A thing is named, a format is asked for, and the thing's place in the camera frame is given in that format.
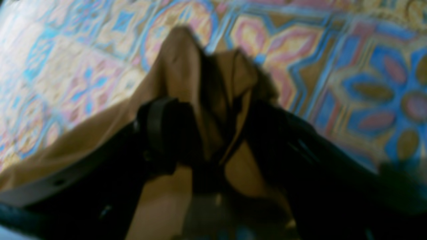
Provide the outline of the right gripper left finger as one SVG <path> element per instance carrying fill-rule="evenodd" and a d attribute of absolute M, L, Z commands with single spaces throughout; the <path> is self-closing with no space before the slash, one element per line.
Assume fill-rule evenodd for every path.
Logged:
<path fill-rule="evenodd" d="M 76 163 L 1 193 L 2 240 L 123 240 L 144 184 L 196 160 L 189 102 L 158 98 Z"/>

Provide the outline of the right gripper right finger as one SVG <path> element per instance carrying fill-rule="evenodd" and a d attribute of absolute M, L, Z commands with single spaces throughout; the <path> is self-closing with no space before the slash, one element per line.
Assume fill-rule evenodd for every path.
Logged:
<path fill-rule="evenodd" d="M 383 163 L 373 173 L 305 120 L 250 105 L 244 134 L 264 179 L 285 192 L 303 240 L 425 240 L 426 192 Z"/>

